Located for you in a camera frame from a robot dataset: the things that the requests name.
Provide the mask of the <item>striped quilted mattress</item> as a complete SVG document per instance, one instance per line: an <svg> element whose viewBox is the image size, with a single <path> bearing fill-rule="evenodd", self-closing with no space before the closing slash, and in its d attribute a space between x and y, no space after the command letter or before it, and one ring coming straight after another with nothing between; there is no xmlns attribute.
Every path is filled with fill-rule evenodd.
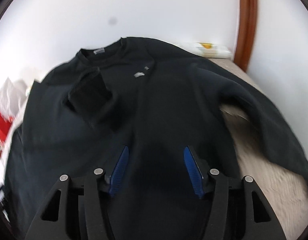
<svg viewBox="0 0 308 240"><path fill-rule="evenodd" d="M253 177L275 212L287 239L298 239L308 226L308 187L304 178L270 162L262 153L259 133L238 107L222 105L242 176Z"/></svg>

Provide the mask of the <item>black sweatshirt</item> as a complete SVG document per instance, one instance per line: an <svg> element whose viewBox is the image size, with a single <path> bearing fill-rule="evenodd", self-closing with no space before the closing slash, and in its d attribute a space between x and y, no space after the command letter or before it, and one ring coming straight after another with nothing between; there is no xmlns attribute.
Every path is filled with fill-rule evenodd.
<svg viewBox="0 0 308 240"><path fill-rule="evenodd" d="M16 239L284 239L240 174L221 106L243 110L263 155L302 176L308 161L260 91L208 59L128 37L80 50L33 84L8 156L5 210ZM109 178L125 146L119 192ZM183 151L203 177L195 195Z"/></svg>

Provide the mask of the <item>brown wooden door frame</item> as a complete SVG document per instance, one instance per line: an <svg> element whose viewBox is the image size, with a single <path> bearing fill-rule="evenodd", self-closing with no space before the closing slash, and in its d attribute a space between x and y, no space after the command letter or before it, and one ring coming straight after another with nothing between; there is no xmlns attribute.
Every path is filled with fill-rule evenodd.
<svg viewBox="0 0 308 240"><path fill-rule="evenodd" d="M257 29L258 0L240 0L239 29L234 63L247 72Z"/></svg>

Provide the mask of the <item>white Miniso plastic bag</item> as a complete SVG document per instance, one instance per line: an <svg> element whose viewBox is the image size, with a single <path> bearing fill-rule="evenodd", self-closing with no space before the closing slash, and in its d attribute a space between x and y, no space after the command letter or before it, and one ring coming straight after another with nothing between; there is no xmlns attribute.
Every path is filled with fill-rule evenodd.
<svg viewBox="0 0 308 240"><path fill-rule="evenodd" d="M0 90L0 114L10 120L16 117L23 106L26 96L27 84L24 80L12 82L6 79Z"/></svg>

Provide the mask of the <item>red paper shopping bag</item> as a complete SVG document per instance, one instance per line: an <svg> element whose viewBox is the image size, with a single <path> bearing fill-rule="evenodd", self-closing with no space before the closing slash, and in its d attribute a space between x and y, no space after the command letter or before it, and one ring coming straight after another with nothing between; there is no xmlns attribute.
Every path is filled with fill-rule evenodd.
<svg viewBox="0 0 308 240"><path fill-rule="evenodd" d="M1 113L0 113L0 157L2 154L2 150L4 149L4 144L8 135L8 132L15 120L14 116L8 116L5 118Z"/></svg>

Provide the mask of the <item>white duck-print pad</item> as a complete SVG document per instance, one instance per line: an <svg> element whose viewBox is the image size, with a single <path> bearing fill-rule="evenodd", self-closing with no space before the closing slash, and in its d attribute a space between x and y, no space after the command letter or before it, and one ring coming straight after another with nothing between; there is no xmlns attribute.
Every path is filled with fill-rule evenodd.
<svg viewBox="0 0 308 240"><path fill-rule="evenodd" d="M232 52L223 45L203 42L185 42L176 44L179 48L188 51L189 53L215 59L231 59Z"/></svg>

